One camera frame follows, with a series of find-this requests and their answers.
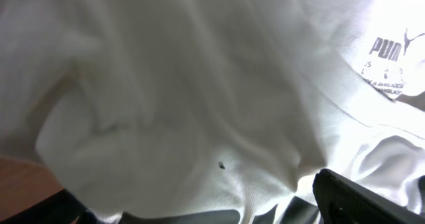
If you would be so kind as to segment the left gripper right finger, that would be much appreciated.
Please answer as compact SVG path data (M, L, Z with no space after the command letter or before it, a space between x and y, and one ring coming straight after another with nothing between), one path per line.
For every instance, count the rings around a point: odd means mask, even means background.
M324 224L424 224L424 218L331 171L315 175L313 194Z

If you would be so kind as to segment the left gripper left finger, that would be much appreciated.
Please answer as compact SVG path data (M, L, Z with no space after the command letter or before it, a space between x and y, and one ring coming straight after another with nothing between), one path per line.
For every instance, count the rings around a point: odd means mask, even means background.
M96 224L96 217L63 189L1 224Z

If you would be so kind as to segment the white t-shirt black logo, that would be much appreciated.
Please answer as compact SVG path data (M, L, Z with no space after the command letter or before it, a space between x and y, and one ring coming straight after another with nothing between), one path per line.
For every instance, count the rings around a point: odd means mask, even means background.
M105 223L275 221L327 168L424 214L424 0L1 0L1 154Z

